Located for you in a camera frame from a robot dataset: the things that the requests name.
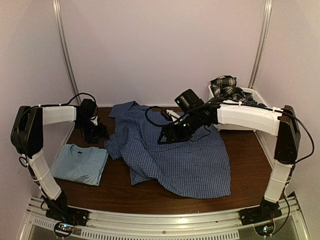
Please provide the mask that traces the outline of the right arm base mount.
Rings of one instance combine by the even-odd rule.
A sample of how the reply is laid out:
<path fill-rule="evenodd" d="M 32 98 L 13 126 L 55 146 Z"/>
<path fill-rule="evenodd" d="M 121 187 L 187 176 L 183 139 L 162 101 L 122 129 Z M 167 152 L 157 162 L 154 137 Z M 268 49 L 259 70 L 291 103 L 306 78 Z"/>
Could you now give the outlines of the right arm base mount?
<path fill-rule="evenodd" d="M 278 203 L 272 205 L 262 204 L 255 207 L 244 208 L 239 211 L 243 226 L 253 225 L 255 233 L 260 237 L 271 237 L 275 230 L 275 218 L 282 216 Z"/>

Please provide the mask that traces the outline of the blue dotted shirt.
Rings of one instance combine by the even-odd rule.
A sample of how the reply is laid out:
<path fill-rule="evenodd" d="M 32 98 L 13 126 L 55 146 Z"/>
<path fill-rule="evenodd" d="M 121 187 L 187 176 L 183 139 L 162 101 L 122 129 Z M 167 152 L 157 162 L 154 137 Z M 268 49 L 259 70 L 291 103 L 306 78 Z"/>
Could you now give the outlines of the blue dotted shirt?
<path fill-rule="evenodd" d="M 190 141 L 160 145 L 161 128 L 147 121 L 147 109 L 130 101 L 114 105 L 109 114 L 115 132 L 104 147 L 113 160 L 128 165 L 131 184 L 157 180 L 166 190 L 194 199 L 230 196 L 230 159 L 219 131 L 201 127 Z"/>

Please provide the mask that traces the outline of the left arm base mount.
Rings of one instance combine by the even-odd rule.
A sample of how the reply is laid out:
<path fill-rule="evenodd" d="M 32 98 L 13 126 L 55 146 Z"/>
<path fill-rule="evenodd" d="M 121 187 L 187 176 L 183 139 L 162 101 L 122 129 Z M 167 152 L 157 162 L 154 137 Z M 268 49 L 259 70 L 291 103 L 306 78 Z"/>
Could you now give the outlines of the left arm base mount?
<path fill-rule="evenodd" d="M 88 210 L 74 207 L 68 207 L 67 210 L 67 213 L 62 213 L 61 210 L 56 208 L 49 208 L 45 213 L 47 218 L 57 221 L 53 226 L 53 232 L 58 238 L 62 239 L 72 235 L 76 226 L 85 227 L 89 217 Z"/>

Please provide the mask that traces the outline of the light blue printed t-shirt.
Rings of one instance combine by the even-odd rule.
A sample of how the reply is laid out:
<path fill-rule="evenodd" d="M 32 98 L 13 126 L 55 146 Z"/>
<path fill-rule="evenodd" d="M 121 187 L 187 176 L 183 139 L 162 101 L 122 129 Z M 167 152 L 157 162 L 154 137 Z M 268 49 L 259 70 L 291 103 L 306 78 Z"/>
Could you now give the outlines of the light blue printed t-shirt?
<path fill-rule="evenodd" d="M 107 151 L 102 148 L 65 144 L 50 172 L 60 180 L 99 186 L 108 156 Z"/>

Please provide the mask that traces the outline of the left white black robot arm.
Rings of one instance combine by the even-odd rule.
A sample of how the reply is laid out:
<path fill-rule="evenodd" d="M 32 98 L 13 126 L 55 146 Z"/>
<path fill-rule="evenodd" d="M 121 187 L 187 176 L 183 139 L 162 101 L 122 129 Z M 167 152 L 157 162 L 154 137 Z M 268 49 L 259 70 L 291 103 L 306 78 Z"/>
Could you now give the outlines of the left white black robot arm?
<path fill-rule="evenodd" d="M 74 123 L 82 131 L 84 141 L 97 144 L 107 140 L 107 127 L 94 115 L 98 111 L 92 99 L 85 98 L 80 105 L 70 103 L 20 106 L 13 123 L 10 141 L 20 155 L 20 163 L 28 169 L 32 180 L 39 186 L 49 209 L 61 222 L 72 218 L 67 197 L 50 172 L 44 156 L 44 126 Z"/>

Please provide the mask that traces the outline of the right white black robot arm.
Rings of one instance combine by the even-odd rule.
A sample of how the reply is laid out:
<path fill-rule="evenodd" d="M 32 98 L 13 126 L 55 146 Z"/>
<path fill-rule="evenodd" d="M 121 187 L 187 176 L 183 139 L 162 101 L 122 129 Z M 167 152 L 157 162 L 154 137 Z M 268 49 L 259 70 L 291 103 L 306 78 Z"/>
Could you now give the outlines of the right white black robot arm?
<path fill-rule="evenodd" d="M 187 89 L 174 101 L 183 115 L 162 125 L 158 144 L 186 142 L 199 128 L 218 124 L 241 126 L 277 137 L 274 165 L 260 205 L 243 209 L 240 215 L 243 220 L 258 217 L 261 221 L 281 216 L 279 200 L 290 182 L 301 139 L 294 109 L 289 105 L 283 108 L 254 107 L 214 97 L 203 102 L 192 89 Z"/>

